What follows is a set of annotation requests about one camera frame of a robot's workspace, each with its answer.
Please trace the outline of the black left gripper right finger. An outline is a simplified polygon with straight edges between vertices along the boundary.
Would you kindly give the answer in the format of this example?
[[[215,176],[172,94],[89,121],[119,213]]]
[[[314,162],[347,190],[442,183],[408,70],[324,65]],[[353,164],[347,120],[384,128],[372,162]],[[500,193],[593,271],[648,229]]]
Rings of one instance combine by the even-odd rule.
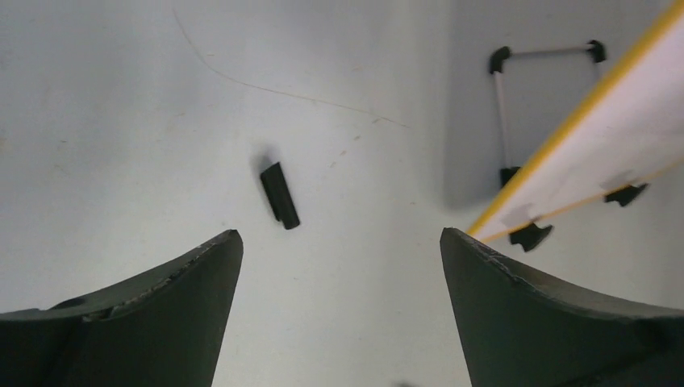
[[[472,385],[682,385],[681,310],[574,285],[456,228],[440,252]]]

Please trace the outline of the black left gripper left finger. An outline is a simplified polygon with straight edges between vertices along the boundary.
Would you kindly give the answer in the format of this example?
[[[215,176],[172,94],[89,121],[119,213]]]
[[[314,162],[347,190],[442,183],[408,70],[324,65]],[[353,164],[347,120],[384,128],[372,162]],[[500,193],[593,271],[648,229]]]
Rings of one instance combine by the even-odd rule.
[[[2,385],[211,385],[243,253],[227,230],[117,284],[2,314]]]

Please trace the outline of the black marker cap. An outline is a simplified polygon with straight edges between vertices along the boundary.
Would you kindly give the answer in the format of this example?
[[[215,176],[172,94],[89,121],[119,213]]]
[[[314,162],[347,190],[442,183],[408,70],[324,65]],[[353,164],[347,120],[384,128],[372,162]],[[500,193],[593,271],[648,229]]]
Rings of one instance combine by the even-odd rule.
[[[260,179],[275,219],[286,230],[298,227],[301,222],[281,164],[270,165],[260,173]]]

